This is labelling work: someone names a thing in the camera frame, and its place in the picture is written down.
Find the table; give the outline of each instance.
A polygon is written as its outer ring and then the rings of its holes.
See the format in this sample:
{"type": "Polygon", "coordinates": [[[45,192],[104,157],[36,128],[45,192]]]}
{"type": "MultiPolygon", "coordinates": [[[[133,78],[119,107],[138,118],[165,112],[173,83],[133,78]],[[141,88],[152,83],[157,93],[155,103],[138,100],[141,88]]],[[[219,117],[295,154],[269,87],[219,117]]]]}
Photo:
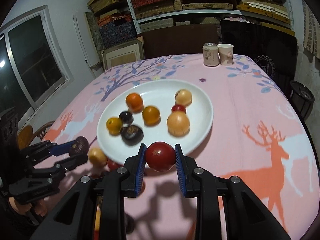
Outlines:
{"type": "MultiPolygon", "coordinates": [[[[300,239],[319,207],[316,162],[302,124],[278,86],[250,58],[234,55],[231,66],[207,67],[202,57],[166,56],[107,70],[69,104],[44,139],[60,144],[84,136],[97,147],[99,117],[117,95],[157,79],[191,82],[209,95],[214,118],[209,135],[190,156],[216,176],[240,176],[291,239],[300,239]]],[[[37,168],[64,157],[52,156],[37,168]]],[[[99,172],[88,162],[67,173],[60,194],[47,199],[49,209],[81,176],[99,172]]],[[[125,199],[125,211],[137,223],[128,239],[185,239],[196,217],[196,199],[182,198],[175,169],[147,175],[142,195],[125,199]]]]}

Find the human hand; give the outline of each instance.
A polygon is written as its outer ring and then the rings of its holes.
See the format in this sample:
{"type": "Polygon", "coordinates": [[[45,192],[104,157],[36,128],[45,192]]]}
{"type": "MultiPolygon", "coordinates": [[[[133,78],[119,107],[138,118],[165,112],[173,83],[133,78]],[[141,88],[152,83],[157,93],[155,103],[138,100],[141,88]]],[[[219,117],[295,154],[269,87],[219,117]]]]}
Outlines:
{"type": "MultiPolygon", "coordinates": [[[[9,203],[15,212],[23,216],[26,216],[27,212],[32,208],[31,203],[28,203],[26,205],[21,205],[13,197],[9,198],[9,203]]],[[[48,212],[47,207],[44,203],[44,199],[38,200],[34,209],[35,209],[35,213],[42,217],[44,217],[48,212]]]]}

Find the window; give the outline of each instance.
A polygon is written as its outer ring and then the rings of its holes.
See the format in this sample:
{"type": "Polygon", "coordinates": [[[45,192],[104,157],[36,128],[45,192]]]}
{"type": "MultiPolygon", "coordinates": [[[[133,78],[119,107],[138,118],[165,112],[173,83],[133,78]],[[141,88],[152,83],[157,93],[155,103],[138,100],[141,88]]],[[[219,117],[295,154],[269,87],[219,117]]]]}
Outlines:
{"type": "Polygon", "coordinates": [[[37,8],[0,29],[0,112],[15,106],[20,127],[68,79],[47,13],[37,8]]]}

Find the screw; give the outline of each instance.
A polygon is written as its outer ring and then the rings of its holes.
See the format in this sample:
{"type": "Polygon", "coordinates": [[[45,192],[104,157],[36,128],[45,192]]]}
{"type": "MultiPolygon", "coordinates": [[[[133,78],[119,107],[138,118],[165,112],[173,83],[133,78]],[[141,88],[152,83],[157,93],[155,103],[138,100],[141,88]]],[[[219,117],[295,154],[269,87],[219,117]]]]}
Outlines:
{"type": "Polygon", "coordinates": [[[120,168],[117,169],[117,172],[120,173],[120,174],[123,174],[123,173],[127,172],[127,169],[125,167],[120,167],[120,168]]]}
{"type": "Polygon", "coordinates": [[[83,176],[83,177],[81,177],[81,179],[80,179],[80,181],[81,181],[82,183],[87,183],[89,180],[90,180],[90,177],[89,177],[89,176],[83,176]]]}
{"type": "Polygon", "coordinates": [[[230,179],[231,179],[231,181],[233,183],[239,183],[240,182],[240,178],[238,176],[232,176],[230,179]]]}
{"type": "Polygon", "coordinates": [[[196,174],[202,174],[204,172],[204,170],[202,168],[199,168],[199,167],[195,168],[194,171],[195,171],[196,174]]]}

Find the white deer print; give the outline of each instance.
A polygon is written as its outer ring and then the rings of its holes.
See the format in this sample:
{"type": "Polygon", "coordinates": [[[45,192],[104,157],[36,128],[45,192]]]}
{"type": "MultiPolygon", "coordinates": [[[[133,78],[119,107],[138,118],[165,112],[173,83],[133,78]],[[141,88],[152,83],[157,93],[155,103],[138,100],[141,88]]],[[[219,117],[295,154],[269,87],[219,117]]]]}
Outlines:
{"type": "Polygon", "coordinates": [[[75,139],[75,136],[87,125],[88,122],[93,122],[94,116],[96,113],[100,112],[98,103],[90,106],[90,109],[87,109],[88,105],[84,107],[85,118],[81,122],[71,121],[68,122],[66,128],[59,134],[56,141],[64,134],[69,135],[67,141],[75,139]]]}
{"type": "Polygon", "coordinates": [[[305,157],[308,158],[309,162],[309,191],[313,192],[312,184],[311,184],[311,174],[312,174],[312,166],[316,167],[316,160],[313,153],[313,149],[311,147],[309,138],[303,128],[302,123],[300,122],[297,114],[295,113],[294,109],[291,107],[291,105],[286,105],[286,111],[288,114],[284,113],[280,106],[277,106],[277,110],[279,113],[284,115],[285,117],[297,121],[300,126],[302,132],[300,134],[297,134],[295,136],[286,137],[286,139],[283,142],[279,142],[279,145],[282,146],[282,148],[289,154],[289,159],[285,160],[282,159],[282,164],[285,166],[285,177],[290,182],[290,185],[294,188],[295,192],[302,197],[303,193],[296,187],[296,185],[293,182],[293,179],[291,177],[291,169],[293,166],[294,160],[303,159],[305,157]]]}

